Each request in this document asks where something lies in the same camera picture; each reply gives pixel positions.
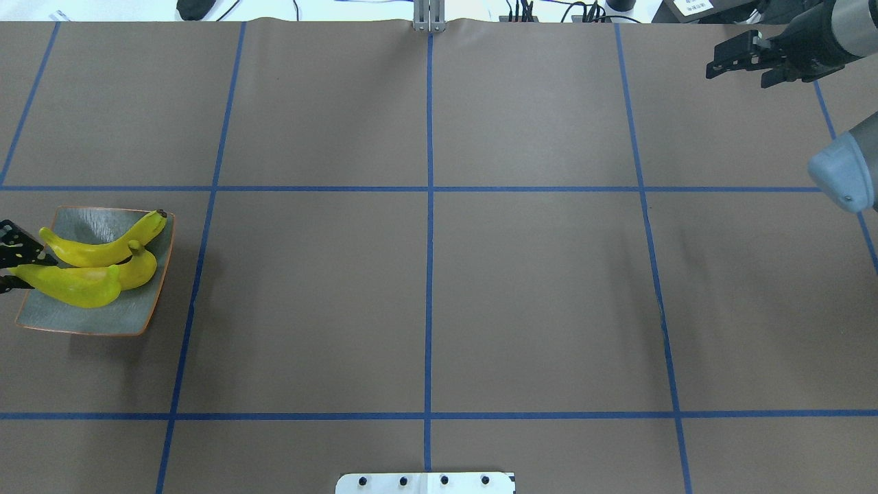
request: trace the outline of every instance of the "blue tape line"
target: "blue tape line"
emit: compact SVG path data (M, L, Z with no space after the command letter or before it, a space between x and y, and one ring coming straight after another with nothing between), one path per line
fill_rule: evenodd
M0 412L0 420L168 420L168 413Z
M618 24L613 24L615 29L616 51L619 55L619 70L622 75L622 88L625 96L625 111L628 114L628 129L631 136L631 148L634 152L634 167L637 172L637 185L640 187L640 209L644 217L646 231L646 245L650 253L650 268L652 269L652 285L655 289L658 313L661 317L662 338L665 345L665 365L667 368L668 385L671 388L671 403L674 413L680 412L680 399L677 395L677 378L673 370L673 356L671 354L671 339L667 331L667 318L665 317L665 301L661 293L661 279L659 278L659 266L656 262L655 244L652 240L652 225L650 224L649 204L646 201L646 188L644 186L644 172L640 163L640 148L637 146L637 130L634 126L634 112L631 109L631 94L628 86L628 73L625 69L625 53L622 44L622 33ZM692 494L692 479L689 475L689 459L686 452L686 438L683 435L683 421L679 416L674 418L677 429L677 446L680 450L680 468L683 475L683 486L686 494Z
M209 185L4 185L0 189L20 192L209 192Z
M817 187L646 186L648 193L819 193ZM418 185L2 185L10 192L429 193ZM438 185L434 193L638 193L634 185Z
M435 184L433 182L433 33L427 36L427 287L424 321L424 471L432 469L433 408L433 227Z
M635 186L506 186L506 185L458 185L438 186L438 193L635 193Z
M820 89L820 83L814 81L814 93L817 94L817 102L820 104L820 111L823 112L824 120L826 120L826 128L829 129L829 136L835 141L835 126L832 125L832 117L829 109L826 107L826 100L823 97L823 90ZM869 227L863 213L857 213L857 220L860 222L860 231L863 233L863 239L866 241L866 249L869 251L869 258L872 259L872 267L875 274L878 274L878 257L875 256L875 247L872 243L872 234L869 233Z
M192 322L195 319L195 305L198 298L198 290L201 287L201 273L204 270L205 253L207 252L207 239L210 236L211 220L213 218L213 206L216 202L217 184L220 181L220 169L222 168L223 151L226 147L226 135L228 133L228 122L232 116L232 103L234 101L234 87L238 82L238 69L241 66L241 51L244 47L244 34L247 31L247 23L241 23L241 30L238 33L238 48L234 55L234 67L232 68L232 80L229 83L228 99L226 101L226 114L223 117L222 131L219 135L219 146L217 148L217 160L213 169L213 185L210 199L207 201L207 214L205 216L205 226L201 232L201 246L198 248L198 261L195 264L195 279L192 282L192 295L189 299L189 313L186 316L186 326L183 333L183 343L180 345L180 359L176 366L176 379L174 381L174 394L171 397L170 418L168 419L168 428L165 431L164 447L162 448L162 461L159 465L158 479L155 483L155 494L162 494L164 490L165 474L168 470L168 458L170 457L171 441L174 438L174 425L176 422L176 411L180 404L180 389L183 386L183 375L186 367L186 355L189 351L189 338L192 333Z
M829 136L835 141L835 126L832 125L832 117L829 116L829 109L826 108L826 101L823 98L823 91L820 89L820 83L814 81L814 92L817 94L817 102L820 103L820 111L823 112L826 127L829 128Z
M645 186L648 193L819 193L817 187Z
M427 187L404 185L219 185L221 192L425 193Z
M875 269L875 274L878 274L878 257L875 256L875 246L872 243L872 234L869 233L869 227L866 225L866 218L863 216L862 211L857 213L857 221L860 222L860 231L863 232L863 238L866 239L866 248L869 251L869 257L872 259L872 267Z
M177 413L178 421L369 421L423 420L420 411L377 412L207 412ZM142 412L0 412L0 420L169 420L169 413ZM673 411L437 411L431 420L642 420L652 418L796 418L796 417L878 417L876 409L812 410L684 410Z
M682 411L682 418L878 417L878 410L701 410Z
M52 53L55 39L58 38L58 30L61 29L61 23L55 22L52 29L52 35L49 36L49 43L46 45L46 52L43 53L43 59L40 62L40 68L37 69L37 76L33 79L31 92L27 95L25 101L25 109L21 112L21 118L18 119L18 126L15 127L15 134L12 136L12 143L9 145L9 152L6 153L6 161L3 163L3 169L0 171L0 185L6 180L6 174L9 173L9 167L12 165L12 157L15 156L15 148L18 146L18 139L21 137L21 131L25 128L27 114L31 111L33 98L37 95L37 88L40 86L40 80L43 78L43 72L46 71L46 65L49 62L49 55Z
M365 412L365 413L178 413L179 420L423 420L424 414L415 412Z
M607 420L674 418L672 411L438 411L434 420Z

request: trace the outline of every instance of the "rectangular plate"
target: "rectangular plate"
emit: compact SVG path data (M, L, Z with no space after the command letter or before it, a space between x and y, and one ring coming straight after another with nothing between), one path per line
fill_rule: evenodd
M107 243L122 236L148 211L107 207L58 207L52 230L68 240ZM147 245L158 266L144 286L123 291L112 303L96 309L81 309L57 301L37 290L29 290L15 323L44 331L95 336L137 336L146 330L158 302L168 271L174 244L174 215L159 236ZM63 262L60 267L69 267Z
M501 472L347 474L335 494L515 494L515 474Z

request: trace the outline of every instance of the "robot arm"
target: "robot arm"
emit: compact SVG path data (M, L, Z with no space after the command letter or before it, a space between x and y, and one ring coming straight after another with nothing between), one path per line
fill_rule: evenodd
M838 136L808 162L808 173L839 207L878 211L878 113Z
M762 75L763 88L797 79L809 83L876 52L876 0L826 0L773 38L763 40L759 31L748 31L716 45L707 78L730 70L770 69Z
M845 64L878 53L876 0L826 0L798 15L783 33L763 40L748 31L714 48L712 79L730 70L762 70L762 87L801 79L809 83ZM845 211L878 211L878 113L817 153L808 173Z

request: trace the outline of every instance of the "table surface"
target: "table surface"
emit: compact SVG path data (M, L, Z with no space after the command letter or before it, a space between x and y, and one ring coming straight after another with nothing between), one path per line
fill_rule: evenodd
M0 24L3 217L177 221L142 337L0 297L0 491L872 490L878 215L805 163L878 60L704 80L736 32Z

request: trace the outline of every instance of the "metal bracket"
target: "metal bracket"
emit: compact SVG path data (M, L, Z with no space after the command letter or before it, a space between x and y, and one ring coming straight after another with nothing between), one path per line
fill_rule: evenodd
M414 0L412 26L419 33L445 31L445 0Z
M347 474L335 494L515 494L515 474L501 472Z

